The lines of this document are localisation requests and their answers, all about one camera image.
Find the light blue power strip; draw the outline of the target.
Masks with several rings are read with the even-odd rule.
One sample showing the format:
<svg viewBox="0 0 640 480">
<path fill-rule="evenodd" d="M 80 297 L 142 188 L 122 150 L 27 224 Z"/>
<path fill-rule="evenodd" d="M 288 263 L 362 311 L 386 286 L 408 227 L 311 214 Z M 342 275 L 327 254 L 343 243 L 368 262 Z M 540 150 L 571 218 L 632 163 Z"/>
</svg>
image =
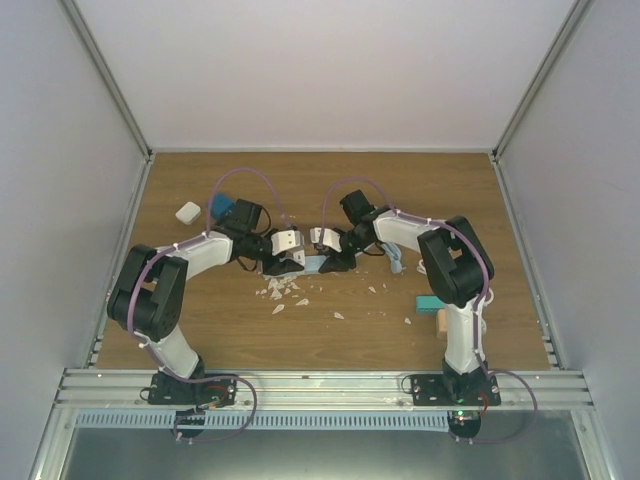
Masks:
<svg viewBox="0 0 640 480">
<path fill-rule="evenodd" d="M 305 257 L 302 275 L 316 275 L 320 273 L 320 268 L 327 260 L 325 255 L 311 255 Z"/>
</svg>

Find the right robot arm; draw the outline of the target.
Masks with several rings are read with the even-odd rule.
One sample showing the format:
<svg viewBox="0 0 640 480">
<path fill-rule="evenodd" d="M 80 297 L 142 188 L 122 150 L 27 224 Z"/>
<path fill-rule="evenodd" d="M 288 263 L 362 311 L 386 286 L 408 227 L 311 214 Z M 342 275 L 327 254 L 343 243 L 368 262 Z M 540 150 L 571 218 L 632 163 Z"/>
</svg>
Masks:
<svg viewBox="0 0 640 480">
<path fill-rule="evenodd" d="M 352 228 L 321 225 L 310 230 L 311 242 L 327 260 L 322 273 L 356 266 L 356 255 L 374 244 L 396 244 L 421 254 L 433 294 L 444 303 L 447 346 L 443 359 L 443 393 L 464 405 L 488 380 L 482 341 L 483 309 L 494 266 L 471 223 L 463 216 L 438 220 L 405 213 L 391 205 L 376 207 L 356 190 L 340 201 Z"/>
</svg>

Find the dark blue cube adapter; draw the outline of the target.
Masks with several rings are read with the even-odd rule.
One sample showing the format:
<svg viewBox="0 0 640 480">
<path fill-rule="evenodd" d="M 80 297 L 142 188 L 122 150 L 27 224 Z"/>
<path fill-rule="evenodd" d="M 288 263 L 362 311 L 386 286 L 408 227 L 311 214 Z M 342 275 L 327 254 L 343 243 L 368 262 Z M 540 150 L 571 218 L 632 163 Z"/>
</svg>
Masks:
<svg viewBox="0 0 640 480">
<path fill-rule="evenodd" d="M 215 221 L 227 216 L 235 208 L 235 202 L 224 193 L 217 193 L 212 200 L 210 215 Z"/>
</svg>

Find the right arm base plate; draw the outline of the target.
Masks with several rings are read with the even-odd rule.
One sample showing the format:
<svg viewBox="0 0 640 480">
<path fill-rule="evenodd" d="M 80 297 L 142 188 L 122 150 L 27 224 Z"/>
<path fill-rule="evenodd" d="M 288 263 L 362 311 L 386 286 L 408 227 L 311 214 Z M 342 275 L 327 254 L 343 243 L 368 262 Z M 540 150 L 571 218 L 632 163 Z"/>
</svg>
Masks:
<svg viewBox="0 0 640 480">
<path fill-rule="evenodd" d="M 414 406 L 458 408 L 502 404 L 495 379 L 483 378 L 459 385 L 444 373 L 414 373 L 402 377 L 399 387 L 411 396 Z"/>
</svg>

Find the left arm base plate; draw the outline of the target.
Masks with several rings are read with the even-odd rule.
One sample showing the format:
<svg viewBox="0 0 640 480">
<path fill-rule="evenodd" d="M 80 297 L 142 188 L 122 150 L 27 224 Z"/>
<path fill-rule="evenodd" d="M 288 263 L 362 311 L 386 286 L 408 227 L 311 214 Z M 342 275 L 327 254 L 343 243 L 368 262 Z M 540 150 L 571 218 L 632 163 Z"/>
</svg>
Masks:
<svg viewBox="0 0 640 480">
<path fill-rule="evenodd" d="M 140 399 L 150 405 L 191 405 L 225 407 L 235 404 L 237 382 L 217 379 L 206 383 L 187 383 L 164 373 L 152 376 L 151 384 L 142 388 Z"/>
</svg>

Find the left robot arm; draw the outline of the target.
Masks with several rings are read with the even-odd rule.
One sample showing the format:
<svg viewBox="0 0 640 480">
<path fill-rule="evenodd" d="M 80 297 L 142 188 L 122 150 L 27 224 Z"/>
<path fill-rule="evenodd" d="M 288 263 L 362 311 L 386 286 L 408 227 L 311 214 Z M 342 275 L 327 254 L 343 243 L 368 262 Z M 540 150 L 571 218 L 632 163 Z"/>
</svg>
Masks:
<svg viewBox="0 0 640 480">
<path fill-rule="evenodd" d="M 270 276 L 304 269 L 304 239 L 295 226 L 256 227 L 263 207 L 243 199 L 205 231 L 163 247 L 138 244 L 129 250 L 107 304 L 107 316 L 149 352 L 159 371 L 172 377 L 171 391 L 185 404 L 203 398 L 201 357 L 179 326 L 186 283 L 212 268 L 243 259 Z"/>
</svg>

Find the white square plug adapter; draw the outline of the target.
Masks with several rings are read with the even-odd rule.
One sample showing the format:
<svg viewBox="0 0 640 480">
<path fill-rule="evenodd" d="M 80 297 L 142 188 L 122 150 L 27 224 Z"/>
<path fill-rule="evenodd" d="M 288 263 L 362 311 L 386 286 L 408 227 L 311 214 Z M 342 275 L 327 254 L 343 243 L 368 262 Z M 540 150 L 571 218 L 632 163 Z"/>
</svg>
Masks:
<svg viewBox="0 0 640 480">
<path fill-rule="evenodd" d="M 191 201 L 186 202 L 176 213 L 175 218 L 184 225 L 192 225 L 201 215 L 201 207 Z"/>
</svg>

